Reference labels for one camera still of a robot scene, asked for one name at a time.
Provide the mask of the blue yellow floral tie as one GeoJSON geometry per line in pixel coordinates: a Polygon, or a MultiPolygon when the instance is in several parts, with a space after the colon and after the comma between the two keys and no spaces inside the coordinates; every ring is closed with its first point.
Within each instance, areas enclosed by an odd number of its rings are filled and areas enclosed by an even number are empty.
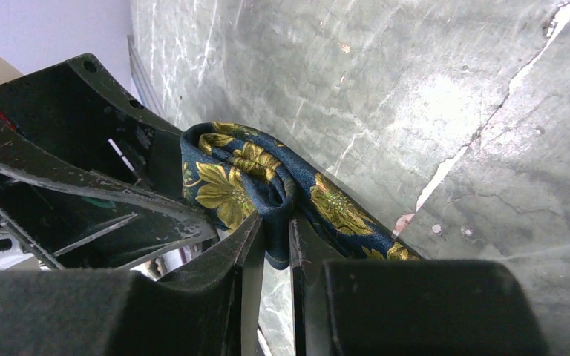
{"type": "Polygon", "coordinates": [[[418,259],[346,192],[267,133],[204,122],[181,134],[180,149],[184,200],[229,233],[251,214],[261,216],[273,268],[289,266],[289,221],[297,213],[347,258],[418,259]]]}

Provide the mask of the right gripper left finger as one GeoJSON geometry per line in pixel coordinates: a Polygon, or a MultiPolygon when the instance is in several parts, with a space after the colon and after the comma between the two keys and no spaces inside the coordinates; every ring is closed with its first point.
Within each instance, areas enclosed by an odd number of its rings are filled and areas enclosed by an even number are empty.
{"type": "Polygon", "coordinates": [[[137,271],[0,271],[0,355],[253,355],[263,220],[153,281],[137,271]]]}

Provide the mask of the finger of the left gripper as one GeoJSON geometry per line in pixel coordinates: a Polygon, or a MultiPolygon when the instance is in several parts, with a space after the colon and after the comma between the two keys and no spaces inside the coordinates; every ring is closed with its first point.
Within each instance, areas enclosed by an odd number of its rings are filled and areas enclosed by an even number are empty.
{"type": "Polygon", "coordinates": [[[193,208],[77,167],[1,120],[0,227],[54,269],[129,269],[217,235],[193,208]]]}
{"type": "Polygon", "coordinates": [[[180,129],[145,107],[90,53],[1,84],[0,114],[66,163],[182,198],[180,129]]]}

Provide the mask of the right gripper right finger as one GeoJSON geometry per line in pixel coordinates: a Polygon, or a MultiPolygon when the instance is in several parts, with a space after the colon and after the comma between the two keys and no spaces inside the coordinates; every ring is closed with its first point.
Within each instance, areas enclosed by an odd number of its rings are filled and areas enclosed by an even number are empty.
{"type": "Polygon", "coordinates": [[[486,260],[348,260],[289,223],[297,355],[547,355],[511,271],[486,260]]]}

